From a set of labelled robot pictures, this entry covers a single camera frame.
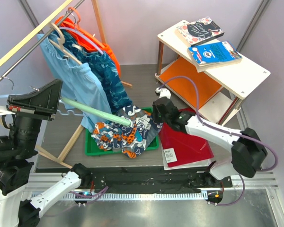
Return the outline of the mint green hanger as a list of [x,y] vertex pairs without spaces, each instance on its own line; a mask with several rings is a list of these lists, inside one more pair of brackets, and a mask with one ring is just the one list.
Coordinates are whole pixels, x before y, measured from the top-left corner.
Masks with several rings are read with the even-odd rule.
[[79,102],[73,101],[73,100],[65,98],[65,97],[61,97],[60,101],[64,104],[71,105],[71,106],[73,106],[73,107],[75,107],[75,108],[77,108],[77,109],[79,109],[83,112],[93,114],[95,116],[101,117],[103,119],[106,119],[106,120],[109,120],[109,121],[112,121],[112,122],[115,122],[115,123],[118,123],[118,124],[130,126],[131,123],[132,123],[128,119],[125,119],[125,118],[122,118],[122,117],[119,117],[119,116],[116,116],[116,115],[113,115],[113,114],[110,114],[110,113],[106,113],[106,112],[103,112],[103,111],[100,111],[100,110],[97,110],[97,109],[94,109],[94,108],[89,107],[85,104],[81,104]]

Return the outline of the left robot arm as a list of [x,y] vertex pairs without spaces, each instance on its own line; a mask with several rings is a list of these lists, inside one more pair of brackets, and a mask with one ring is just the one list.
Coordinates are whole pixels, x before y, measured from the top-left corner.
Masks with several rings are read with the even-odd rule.
[[75,164],[56,184],[32,199],[22,199],[37,154],[37,138],[43,121],[57,113],[62,81],[55,79],[36,91],[9,95],[2,118],[12,115],[4,124],[7,136],[0,136],[0,227],[35,227],[40,218],[65,194],[80,187],[88,188],[92,173]]

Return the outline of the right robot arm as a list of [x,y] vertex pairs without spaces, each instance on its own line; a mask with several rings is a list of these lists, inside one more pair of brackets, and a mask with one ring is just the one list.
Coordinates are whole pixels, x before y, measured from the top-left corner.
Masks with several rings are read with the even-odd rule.
[[229,158],[215,161],[204,175],[208,186],[214,187],[231,175],[252,178],[260,171],[267,150],[253,129],[234,130],[202,119],[197,113],[179,111],[167,97],[157,99],[152,107],[156,123],[166,123],[174,131],[203,138],[230,152]]

